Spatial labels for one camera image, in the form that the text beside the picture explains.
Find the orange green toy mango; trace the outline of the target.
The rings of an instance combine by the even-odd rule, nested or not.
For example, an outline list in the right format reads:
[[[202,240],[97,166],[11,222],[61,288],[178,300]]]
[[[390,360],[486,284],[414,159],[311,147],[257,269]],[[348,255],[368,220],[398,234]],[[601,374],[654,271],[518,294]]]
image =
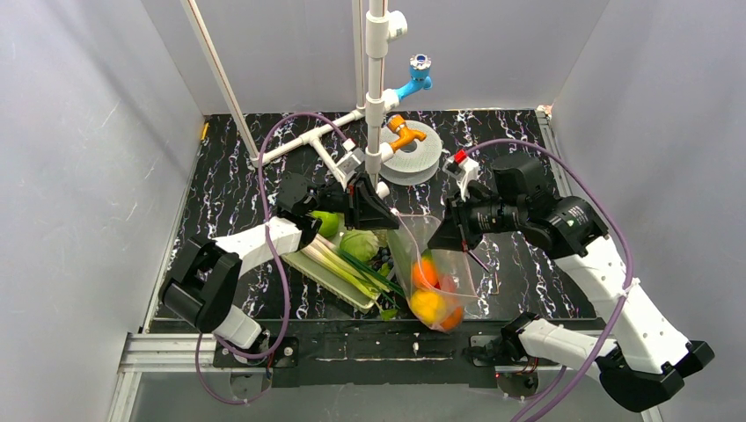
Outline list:
[[[439,289],[439,274],[431,250],[425,250],[414,260],[411,274],[415,289]]]

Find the clear zip top bag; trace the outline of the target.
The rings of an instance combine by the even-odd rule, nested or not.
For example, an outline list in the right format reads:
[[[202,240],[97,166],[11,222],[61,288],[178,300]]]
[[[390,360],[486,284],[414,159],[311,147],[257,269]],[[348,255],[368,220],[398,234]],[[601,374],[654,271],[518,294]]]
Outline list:
[[[465,308],[478,300],[466,255],[428,246],[441,223],[438,218],[399,212],[394,216],[399,227],[387,231],[387,243],[409,310],[430,330],[455,330]]]

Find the orange toy fruit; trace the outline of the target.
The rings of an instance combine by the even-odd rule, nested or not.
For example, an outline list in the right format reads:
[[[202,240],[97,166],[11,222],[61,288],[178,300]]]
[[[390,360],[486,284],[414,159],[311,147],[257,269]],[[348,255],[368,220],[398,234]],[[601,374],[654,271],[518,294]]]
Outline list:
[[[457,307],[440,322],[441,331],[449,332],[458,327],[464,318],[464,308]]]

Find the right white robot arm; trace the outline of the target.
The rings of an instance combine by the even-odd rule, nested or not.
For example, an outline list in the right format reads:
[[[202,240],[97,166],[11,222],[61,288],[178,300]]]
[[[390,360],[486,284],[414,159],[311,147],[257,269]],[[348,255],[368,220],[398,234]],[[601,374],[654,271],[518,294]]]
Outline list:
[[[617,404],[641,412],[670,400],[686,377],[713,360],[712,347],[685,337],[628,278],[602,218],[584,199],[554,192],[538,158],[497,158],[494,188],[480,184],[479,165],[464,151],[443,168],[457,191],[430,249],[467,252],[486,234],[520,233],[575,282],[605,323],[606,338],[594,338],[524,312],[497,339],[469,348],[476,361],[550,360],[583,372]]]

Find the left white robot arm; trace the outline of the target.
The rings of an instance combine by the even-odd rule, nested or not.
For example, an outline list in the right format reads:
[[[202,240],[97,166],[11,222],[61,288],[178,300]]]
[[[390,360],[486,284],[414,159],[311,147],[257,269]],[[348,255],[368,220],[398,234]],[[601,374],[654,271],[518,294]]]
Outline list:
[[[312,183],[290,173],[279,184],[276,213],[265,222],[231,236],[186,240],[172,261],[159,300],[202,334],[213,334],[251,358],[261,325],[234,305],[239,278],[269,261],[302,250],[314,240],[322,222],[314,211],[344,216],[349,229],[396,229],[399,220],[384,203],[388,186],[372,184],[356,173],[347,182]]]

